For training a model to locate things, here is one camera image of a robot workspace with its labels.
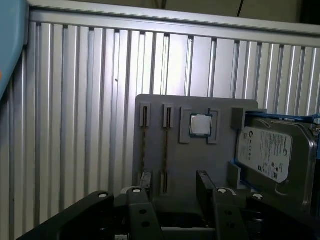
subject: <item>screw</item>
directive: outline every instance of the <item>screw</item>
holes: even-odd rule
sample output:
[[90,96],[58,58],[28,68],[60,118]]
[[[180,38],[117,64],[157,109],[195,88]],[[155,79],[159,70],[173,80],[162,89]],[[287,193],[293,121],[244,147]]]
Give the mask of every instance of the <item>screw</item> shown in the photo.
[[108,196],[108,194],[106,194],[106,193],[99,194],[99,198],[101,198],[101,199],[105,198],[106,196]]
[[259,193],[255,193],[255,194],[253,194],[253,197],[256,198],[256,199],[262,199],[264,196],[262,196]]
[[225,194],[227,192],[227,190],[220,188],[220,189],[218,189],[218,192],[221,194]]

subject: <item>blue drive bracket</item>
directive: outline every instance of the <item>blue drive bracket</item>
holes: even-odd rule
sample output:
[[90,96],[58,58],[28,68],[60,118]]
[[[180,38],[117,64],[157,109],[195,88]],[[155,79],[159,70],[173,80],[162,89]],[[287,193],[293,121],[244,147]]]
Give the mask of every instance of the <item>blue drive bracket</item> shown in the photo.
[[28,19],[26,0],[0,0],[0,99],[27,43]]
[[[307,123],[307,124],[319,124],[319,120],[320,120],[320,114],[314,114],[310,116],[292,116],[292,115],[269,114],[264,112],[247,111],[246,115],[254,116],[258,118],[269,118],[269,119],[285,120],[285,121]],[[320,136],[318,136],[317,145],[318,146],[316,151],[316,159],[320,160]]]

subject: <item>cable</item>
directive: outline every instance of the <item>cable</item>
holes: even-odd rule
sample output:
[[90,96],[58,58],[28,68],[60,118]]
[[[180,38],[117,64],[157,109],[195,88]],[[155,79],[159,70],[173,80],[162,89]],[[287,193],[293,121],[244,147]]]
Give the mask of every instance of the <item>cable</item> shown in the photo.
[[239,17],[239,16],[240,16],[241,9],[242,9],[242,6],[243,6],[243,4],[244,4],[244,1],[245,1],[245,0],[241,0],[241,3],[240,3],[240,7],[239,7],[239,10],[238,10],[237,17]]
[[166,9],[166,6],[167,6],[167,0],[162,0],[162,6],[161,6],[161,8],[162,8],[162,9]]
[[158,0],[154,0],[153,2],[155,4],[156,9],[160,8]]

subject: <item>gray plastic mount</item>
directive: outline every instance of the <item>gray plastic mount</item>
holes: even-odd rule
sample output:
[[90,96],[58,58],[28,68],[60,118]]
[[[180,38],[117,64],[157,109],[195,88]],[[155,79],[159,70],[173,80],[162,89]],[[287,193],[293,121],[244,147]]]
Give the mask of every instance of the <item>gray plastic mount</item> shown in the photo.
[[[148,119],[144,130],[141,119],[145,107]],[[167,128],[168,108],[171,111],[169,128]],[[153,171],[154,206],[162,211],[188,210],[190,213],[201,213],[196,198],[196,171],[205,170],[217,187],[228,186],[228,162],[235,157],[237,130],[244,126],[242,119],[246,110],[257,111],[258,103],[255,100],[228,98],[137,96],[132,183],[134,185],[139,183],[139,171],[144,155],[144,167]],[[191,114],[212,116],[210,136],[190,137]],[[165,158],[168,186],[166,194],[163,194],[161,179]],[[234,170],[235,178],[238,179],[237,169]]]

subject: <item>gray slot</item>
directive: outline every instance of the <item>gray slot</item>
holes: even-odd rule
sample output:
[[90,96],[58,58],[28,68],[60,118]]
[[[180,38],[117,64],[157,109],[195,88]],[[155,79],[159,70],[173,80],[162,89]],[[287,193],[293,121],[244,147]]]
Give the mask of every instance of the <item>gray slot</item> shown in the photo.
[[170,173],[167,172],[166,176],[165,174],[160,171],[160,195],[161,196],[168,196],[170,194],[170,185],[171,185],[171,181],[170,181]]
[[230,185],[230,187],[235,189],[240,188],[240,176],[241,168],[232,162],[228,162],[227,182]]
[[174,127],[174,105],[173,104],[163,104],[163,127],[167,127],[167,116],[168,110],[170,110],[170,120],[169,120],[169,128]]
[[211,119],[211,136],[207,138],[207,143],[217,144],[219,140],[220,111],[218,109],[209,108],[208,112],[210,115],[212,115],[212,119]]
[[144,109],[146,108],[146,127],[150,126],[151,103],[140,103],[140,127],[144,126]]

